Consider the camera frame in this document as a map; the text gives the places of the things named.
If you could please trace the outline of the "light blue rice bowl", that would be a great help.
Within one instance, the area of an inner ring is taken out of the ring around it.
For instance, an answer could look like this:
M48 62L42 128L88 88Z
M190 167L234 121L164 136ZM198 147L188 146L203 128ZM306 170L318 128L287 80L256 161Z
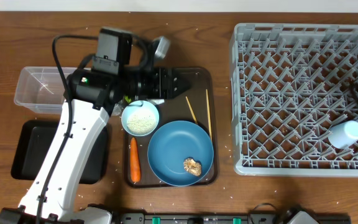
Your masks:
M157 107L144 100L133 101L124 108L121 115L123 129L133 136L146 136L154 131L159 123Z

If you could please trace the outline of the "light blue cup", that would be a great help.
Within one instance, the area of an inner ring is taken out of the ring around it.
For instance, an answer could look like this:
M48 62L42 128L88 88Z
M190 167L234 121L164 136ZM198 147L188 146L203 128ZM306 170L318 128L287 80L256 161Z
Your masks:
M337 124L329 129L331 134L328 140L332 146L338 149L344 149L358 141L358 122L346 121Z

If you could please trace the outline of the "white napkin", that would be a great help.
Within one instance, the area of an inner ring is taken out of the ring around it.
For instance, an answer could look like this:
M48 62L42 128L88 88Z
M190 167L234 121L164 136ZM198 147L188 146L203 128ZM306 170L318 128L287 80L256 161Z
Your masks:
M153 105L161 105L165 102L164 99L148 99L148 102L150 102Z

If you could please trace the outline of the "green yellow snack wrapper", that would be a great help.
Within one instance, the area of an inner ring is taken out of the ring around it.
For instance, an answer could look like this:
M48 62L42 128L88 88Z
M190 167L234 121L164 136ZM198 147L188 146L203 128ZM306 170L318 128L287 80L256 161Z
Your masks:
M132 103L132 98L128 97L128 96L124 96L124 101L129 105L130 103Z

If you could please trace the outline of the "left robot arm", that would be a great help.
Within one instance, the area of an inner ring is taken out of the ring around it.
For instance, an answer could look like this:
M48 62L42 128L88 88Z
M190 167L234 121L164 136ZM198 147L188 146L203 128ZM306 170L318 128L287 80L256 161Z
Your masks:
M112 223L101 205L76 212L74 201L90 152L113 109L125 97L172 99L188 86L170 69L154 63L165 58L166 37L147 40L126 30L104 27L94 37L95 53L70 75L62 75L65 101L57 131L30 189L17 208L4 208L0 223Z

